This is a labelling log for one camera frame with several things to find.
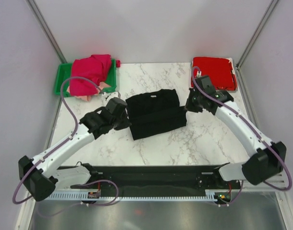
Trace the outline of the peach pink t shirt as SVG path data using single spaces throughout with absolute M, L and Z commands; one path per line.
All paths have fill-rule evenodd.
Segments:
M 99 85 L 99 88 L 101 90 L 103 90 L 104 88 L 109 88 L 109 87 L 110 87 L 110 85 L 106 84 L 105 82 L 101 82 L 100 85 Z M 89 102 L 92 99 L 92 97 L 96 96 L 96 95 L 98 95 L 98 94 L 96 93 L 96 94 L 93 94 L 93 95 L 75 96 L 75 98 L 81 99 L 81 100 L 83 100 L 85 102 Z

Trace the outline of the black t shirt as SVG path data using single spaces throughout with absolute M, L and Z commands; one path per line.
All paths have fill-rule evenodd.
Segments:
M 187 125 L 186 110 L 175 89 L 137 94 L 126 99 L 134 140 L 173 131 Z

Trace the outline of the magenta t shirt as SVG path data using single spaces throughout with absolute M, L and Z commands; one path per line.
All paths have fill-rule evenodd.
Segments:
M 74 60 L 71 67 L 71 77 L 83 77 L 69 82 L 68 91 L 72 96 L 93 95 L 99 93 L 99 85 L 105 82 L 110 85 L 103 92 L 114 92 L 117 87 L 116 70 L 121 65 L 120 60 L 113 59 L 109 54 L 91 55 Z

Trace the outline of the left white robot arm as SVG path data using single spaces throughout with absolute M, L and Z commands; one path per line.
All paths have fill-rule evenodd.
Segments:
M 19 186 L 25 186 L 36 201 L 48 198 L 57 188 L 83 184 L 94 188 L 98 183 L 96 174 L 86 165 L 61 170 L 59 167 L 78 150 L 95 141 L 110 130 L 128 128 L 130 122 L 127 103 L 111 98 L 106 106 L 88 112 L 75 121 L 75 128 L 64 139 L 42 153 L 18 161 Z

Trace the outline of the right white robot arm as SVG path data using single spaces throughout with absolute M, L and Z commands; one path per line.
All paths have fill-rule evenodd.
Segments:
M 204 110 L 220 119 L 237 137 L 249 159 L 241 163 L 220 166 L 212 177 L 213 185 L 225 188 L 230 181 L 246 180 L 258 185 L 283 171 L 286 146 L 273 142 L 247 120 L 232 95 L 216 90 L 209 76 L 195 77 L 189 90 L 185 109 L 194 113 Z

